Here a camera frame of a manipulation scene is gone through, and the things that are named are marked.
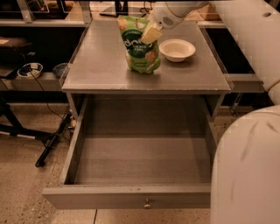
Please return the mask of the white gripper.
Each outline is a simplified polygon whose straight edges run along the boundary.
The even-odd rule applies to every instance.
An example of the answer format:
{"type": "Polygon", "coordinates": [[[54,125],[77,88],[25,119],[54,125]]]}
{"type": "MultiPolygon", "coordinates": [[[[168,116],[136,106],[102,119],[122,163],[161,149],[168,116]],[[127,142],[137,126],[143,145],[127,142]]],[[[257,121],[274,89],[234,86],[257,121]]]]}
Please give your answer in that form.
{"type": "Polygon", "coordinates": [[[154,6],[140,41],[146,45],[151,44],[163,35],[162,29],[172,29],[183,20],[183,17],[174,14],[167,6],[154,6]]]}

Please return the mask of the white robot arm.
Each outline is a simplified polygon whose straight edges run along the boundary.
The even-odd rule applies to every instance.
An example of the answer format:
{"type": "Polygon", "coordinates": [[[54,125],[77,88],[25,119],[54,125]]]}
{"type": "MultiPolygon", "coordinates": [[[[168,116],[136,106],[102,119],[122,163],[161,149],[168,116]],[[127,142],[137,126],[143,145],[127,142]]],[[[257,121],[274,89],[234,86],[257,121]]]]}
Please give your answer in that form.
{"type": "Polygon", "coordinates": [[[264,0],[207,0],[273,105],[236,120],[213,161],[211,224],[280,224],[280,14],[264,0]]]}

